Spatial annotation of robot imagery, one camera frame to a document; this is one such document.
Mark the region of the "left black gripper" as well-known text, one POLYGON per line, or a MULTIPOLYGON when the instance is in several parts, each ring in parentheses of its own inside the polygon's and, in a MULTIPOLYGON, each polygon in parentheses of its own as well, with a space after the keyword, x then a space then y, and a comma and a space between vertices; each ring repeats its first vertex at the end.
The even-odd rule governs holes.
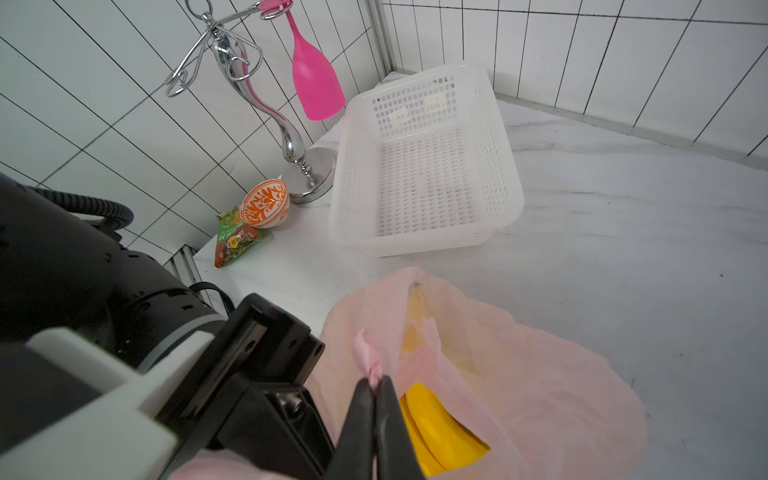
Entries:
POLYGON ((323 478, 334 446, 305 382, 324 349, 301 320, 246 296, 160 410, 179 438, 162 478, 203 450, 228 450, 295 479, 323 478))

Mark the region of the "pink plastic bag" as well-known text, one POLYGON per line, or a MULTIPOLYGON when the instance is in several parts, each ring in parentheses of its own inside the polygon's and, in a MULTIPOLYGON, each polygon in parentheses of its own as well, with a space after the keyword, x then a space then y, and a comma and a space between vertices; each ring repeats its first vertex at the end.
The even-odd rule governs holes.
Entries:
POLYGON ((627 479, 645 455, 644 406, 607 359, 421 269, 342 298, 321 338, 307 388, 333 440, 358 381, 390 378, 411 419, 440 406, 485 444, 445 479, 627 479))

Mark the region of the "white perforated plastic basket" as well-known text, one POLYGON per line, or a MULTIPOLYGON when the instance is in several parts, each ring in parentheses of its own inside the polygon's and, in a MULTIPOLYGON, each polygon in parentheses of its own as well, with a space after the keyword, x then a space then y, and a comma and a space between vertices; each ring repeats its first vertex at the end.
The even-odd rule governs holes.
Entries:
POLYGON ((328 220, 338 247, 387 257, 480 245, 524 204, 484 69, 433 68, 348 104, 328 220))

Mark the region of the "yellow banana bunch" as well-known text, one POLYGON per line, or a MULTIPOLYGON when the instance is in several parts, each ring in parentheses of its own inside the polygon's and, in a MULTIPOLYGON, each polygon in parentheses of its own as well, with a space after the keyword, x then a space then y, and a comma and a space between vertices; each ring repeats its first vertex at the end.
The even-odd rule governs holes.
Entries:
POLYGON ((473 389, 479 373, 465 323, 424 282, 408 286, 396 391, 427 477, 475 468, 497 450, 492 416, 473 389))

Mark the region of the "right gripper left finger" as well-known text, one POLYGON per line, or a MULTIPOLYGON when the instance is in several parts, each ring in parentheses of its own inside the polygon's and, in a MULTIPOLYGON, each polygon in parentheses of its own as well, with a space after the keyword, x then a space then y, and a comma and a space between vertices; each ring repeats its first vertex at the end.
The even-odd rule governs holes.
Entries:
POLYGON ((367 379, 355 386, 347 416, 325 480, 373 478, 375 394, 367 379))

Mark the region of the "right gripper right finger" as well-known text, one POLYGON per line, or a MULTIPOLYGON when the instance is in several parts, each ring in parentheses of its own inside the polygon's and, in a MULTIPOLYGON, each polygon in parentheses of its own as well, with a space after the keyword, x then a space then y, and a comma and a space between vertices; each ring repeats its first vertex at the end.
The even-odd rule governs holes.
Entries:
POLYGON ((375 394, 374 441, 378 480, 425 479, 389 376, 382 378, 375 394))

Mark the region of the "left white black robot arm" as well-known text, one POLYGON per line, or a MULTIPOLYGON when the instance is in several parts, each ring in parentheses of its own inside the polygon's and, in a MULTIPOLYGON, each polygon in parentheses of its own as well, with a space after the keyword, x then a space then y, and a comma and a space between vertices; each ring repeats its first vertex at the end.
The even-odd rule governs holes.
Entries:
POLYGON ((121 246, 126 207, 1 180, 1 475, 166 479, 205 450, 294 479, 334 447, 324 346, 251 294, 217 311, 121 246))

